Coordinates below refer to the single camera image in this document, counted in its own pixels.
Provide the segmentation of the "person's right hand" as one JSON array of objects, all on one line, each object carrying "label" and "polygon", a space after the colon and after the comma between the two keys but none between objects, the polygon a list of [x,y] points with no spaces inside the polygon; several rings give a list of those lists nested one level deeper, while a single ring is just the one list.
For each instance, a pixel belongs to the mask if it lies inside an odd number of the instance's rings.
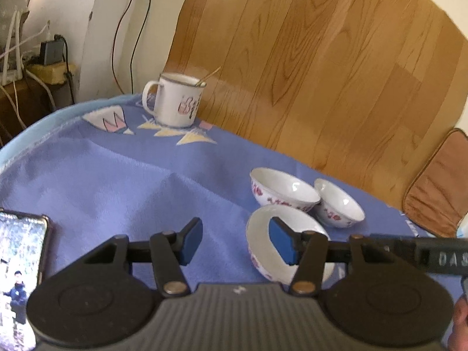
[{"label": "person's right hand", "polygon": [[451,351],[468,350],[467,316],[467,296],[463,294],[459,297],[454,306],[454,314],[452,317],[453,327],[450,337],[448,338],[448,349]]}]

